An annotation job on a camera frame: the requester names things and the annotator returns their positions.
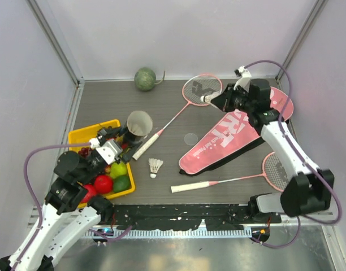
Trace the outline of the black shuttlecock tube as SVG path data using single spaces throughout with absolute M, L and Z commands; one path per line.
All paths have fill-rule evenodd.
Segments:
M 153 120 L 145 111 L 133 111 L 122 126 L 119 135 L 123 137 L 123 143 L 137 145 L 153 128 Z

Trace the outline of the clear tube lid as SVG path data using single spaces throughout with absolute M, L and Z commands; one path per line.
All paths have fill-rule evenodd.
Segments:
M 188 146 L 194 146 L 198 142 L 198 136 L 196 134 L 194 134 L 194 133 L 187 133 L 184 136 L 184 142 Z

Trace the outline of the white shuttlecock bottom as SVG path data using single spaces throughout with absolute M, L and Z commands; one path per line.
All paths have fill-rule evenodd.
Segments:
M 148 163 L 150 166 L 150 177 L 156 178 L 160 167 L 163 165 L 163 160 L 155 159 L 155 158 L 149 158 Z

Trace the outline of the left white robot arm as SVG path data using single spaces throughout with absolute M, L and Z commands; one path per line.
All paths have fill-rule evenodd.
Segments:
M 113 217 L 112 203 L 102 195 L 88 200 L 73 222 L 70 218 L 87 195 L 85 185 L 94 181 L 114 162 L 129 162 L 141 145 L 145 133 L 137 125 L 102 128 L 87 146 L 92 152 L 83 157 L 69 148 L 58 158 L 51 185 L 44 203 L 38 206 L 38 220 L 21 246 L 0 259 L 0 270 L 54 270 L 64 254 L 96 224 L 106 225 Z

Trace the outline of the white shuttlecock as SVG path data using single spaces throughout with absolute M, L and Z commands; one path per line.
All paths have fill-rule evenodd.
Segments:
M 150 177 L 156 178 L 160 167 L 163 165 L 163 160 L 155 159 L 155 158 L 149 158 L 148 163 L 150 166 Z
M 219 91 L 216 91 L 216 92 L 213 92 L 212 94 L 201 96 L 200 100 L 202 103 L 210 104 L 214 98 L 220 95 L 221 93 Z
M 129 131 L 135 136 L 144 136 L 145 128 L 142 128 L 139 124 L 132 124 Z

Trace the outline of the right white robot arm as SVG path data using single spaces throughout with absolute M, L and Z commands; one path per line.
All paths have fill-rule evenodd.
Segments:
M 224 91 L 201 97 L 201 101 L 223 112 L 246 113 L 249 124 L 267 142 L 281 162 L 289 183 L 280 195 L 283 212 L 289 217 L 326 211 L 334 195 L 334 174 L 310 159 L 288 130 L 283 111 L 271 105 L 271 86 L 267 80 L 253 79 L 244 89 L 241 82 Z

